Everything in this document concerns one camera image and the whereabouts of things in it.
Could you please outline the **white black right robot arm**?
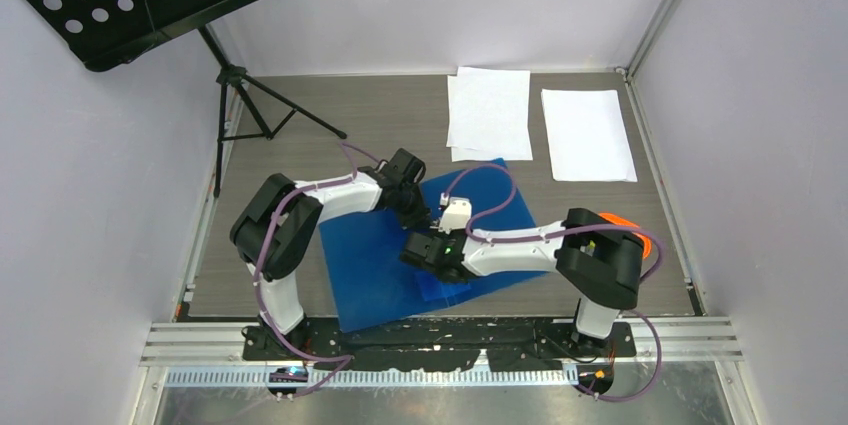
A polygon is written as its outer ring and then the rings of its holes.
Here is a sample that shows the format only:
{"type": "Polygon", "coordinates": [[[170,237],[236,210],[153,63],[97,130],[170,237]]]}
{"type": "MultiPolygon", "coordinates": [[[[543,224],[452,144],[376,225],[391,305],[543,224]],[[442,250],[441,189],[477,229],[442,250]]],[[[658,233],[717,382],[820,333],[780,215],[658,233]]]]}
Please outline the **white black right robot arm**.
{"type": "Polygon", "coordinates": [[[400,259],[444,283],[513,272],[561,275],[580,293],[570,330],[572,345],[591,356],[610,343],[620,313],[636,307],[651,240],[637,227],[573,208],[565,220],[536,228],[437,227],[414,232],[400,259]]]}

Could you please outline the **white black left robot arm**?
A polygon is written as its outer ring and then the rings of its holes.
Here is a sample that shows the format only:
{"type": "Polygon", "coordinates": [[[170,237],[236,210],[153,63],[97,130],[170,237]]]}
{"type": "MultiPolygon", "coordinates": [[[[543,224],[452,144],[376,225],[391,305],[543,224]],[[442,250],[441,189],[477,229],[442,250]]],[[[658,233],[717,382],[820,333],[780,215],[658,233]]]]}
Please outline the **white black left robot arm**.
{"type": "Polygon", "coordinates": [[[296,269],[318,226],[347,215],[390,211],[402,230],[430,224],[420,182],[423,160],[404,148],[374,166],[353,165],[342,176],[292,180],[277,173],[262,184],[230,231],[230,241],[252,274],[268,345],[280,357],[298,357],[307,343],[306,314],[296,269]]]}

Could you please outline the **white paper stack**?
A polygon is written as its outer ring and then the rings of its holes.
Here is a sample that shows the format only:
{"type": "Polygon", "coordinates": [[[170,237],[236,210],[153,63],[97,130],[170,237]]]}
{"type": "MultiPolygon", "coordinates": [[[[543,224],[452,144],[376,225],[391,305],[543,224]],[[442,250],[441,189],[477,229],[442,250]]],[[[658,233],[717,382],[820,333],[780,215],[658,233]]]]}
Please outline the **white paper stack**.
{"type": "Polygon", "coordinates": [[[460,67],[447,77],[451,160],[531,161],[528,70],[460,67]]]}

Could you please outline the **blue clip file folder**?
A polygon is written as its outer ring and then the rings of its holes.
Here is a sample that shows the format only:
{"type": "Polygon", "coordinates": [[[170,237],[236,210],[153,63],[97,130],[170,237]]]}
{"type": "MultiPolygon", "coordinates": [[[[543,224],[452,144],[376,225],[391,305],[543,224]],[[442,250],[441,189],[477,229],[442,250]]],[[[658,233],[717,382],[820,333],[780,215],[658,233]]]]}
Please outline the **blue clip file folder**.
{"type": "MultiPolygon", "coordinates": [[[[421,183],[433,216],[440,194],[460,174],[453,171],[421,183]]],[[[478,209],[502,203],[511,190],[510,178],[482,168],[466,175],[451,196],[469,198],[478,209]]],[[[475,228],[512,230],[535,227],[535,220],[520,192],[503,210],[475,221],[475,228]]],[[[356,213],[325,221],[320,226],[339,325],[355,332],[392,321],[443,310],[542,275],[509,272],[470,280],[467,284],[442,284],[432,274],[399,260],[409,231],[400,228],[391,211],[356,213]]]]}

